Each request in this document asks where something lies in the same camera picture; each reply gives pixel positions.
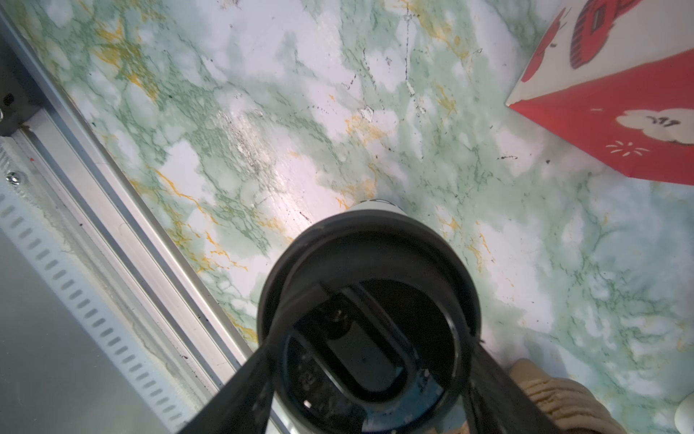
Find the screw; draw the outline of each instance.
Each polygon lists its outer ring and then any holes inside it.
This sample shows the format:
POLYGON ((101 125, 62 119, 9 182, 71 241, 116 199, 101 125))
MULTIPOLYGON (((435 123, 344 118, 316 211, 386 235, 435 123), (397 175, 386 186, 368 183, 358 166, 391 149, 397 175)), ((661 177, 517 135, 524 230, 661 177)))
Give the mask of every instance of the screw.
POLYGON ((12 185, 19 185, 22 183, 22 178, 19 177, 17 172, 8 173, 5 179, 12 185))

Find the red and white box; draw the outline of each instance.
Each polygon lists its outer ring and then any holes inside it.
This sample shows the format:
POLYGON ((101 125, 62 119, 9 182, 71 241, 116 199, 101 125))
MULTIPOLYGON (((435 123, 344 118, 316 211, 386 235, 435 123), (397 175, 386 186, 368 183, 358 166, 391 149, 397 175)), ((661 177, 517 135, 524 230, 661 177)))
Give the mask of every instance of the red and white box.
POLYGON ((507 105, 627 176, 694 185, 694 0, 565 0, 507 105))

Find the white cloud print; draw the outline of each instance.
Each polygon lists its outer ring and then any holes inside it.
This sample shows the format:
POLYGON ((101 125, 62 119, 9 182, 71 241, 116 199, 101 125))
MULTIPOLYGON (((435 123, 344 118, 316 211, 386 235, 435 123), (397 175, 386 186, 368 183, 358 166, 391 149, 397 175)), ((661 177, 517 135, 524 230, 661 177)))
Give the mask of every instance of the white cloud print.
POLYGON ((669 108, 654 110, 626 110, 617 122, 627 128, 642 130, 648 137, 664 142, 694 144, 694 110, 669 108))

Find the green marble tabletop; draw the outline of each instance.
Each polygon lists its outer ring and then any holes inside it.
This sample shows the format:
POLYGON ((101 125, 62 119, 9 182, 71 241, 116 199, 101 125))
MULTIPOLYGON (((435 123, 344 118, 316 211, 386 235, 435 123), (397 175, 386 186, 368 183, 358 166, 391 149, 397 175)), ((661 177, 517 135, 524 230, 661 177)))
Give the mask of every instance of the green marble tabletop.
POLYGON ((386 199, 467 264, 499 363, 675 432, 694 187, 625 178, 504 106, 557 0, 0 4, 251 344, 283 249, 386 199))

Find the beige knitted object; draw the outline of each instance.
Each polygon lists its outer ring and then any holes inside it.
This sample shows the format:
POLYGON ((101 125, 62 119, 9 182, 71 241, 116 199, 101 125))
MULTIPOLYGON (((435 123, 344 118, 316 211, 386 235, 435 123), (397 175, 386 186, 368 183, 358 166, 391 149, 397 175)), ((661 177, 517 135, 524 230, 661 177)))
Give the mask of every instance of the beige knitted object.
MULTIPOLYGON (((609 411, 582 384, 552 378, 537 365, 521 359, 509 376, 540 410, 570 434, 627 434, 609 411)), ((448 434, 469 434, 467 422, 448 434)))

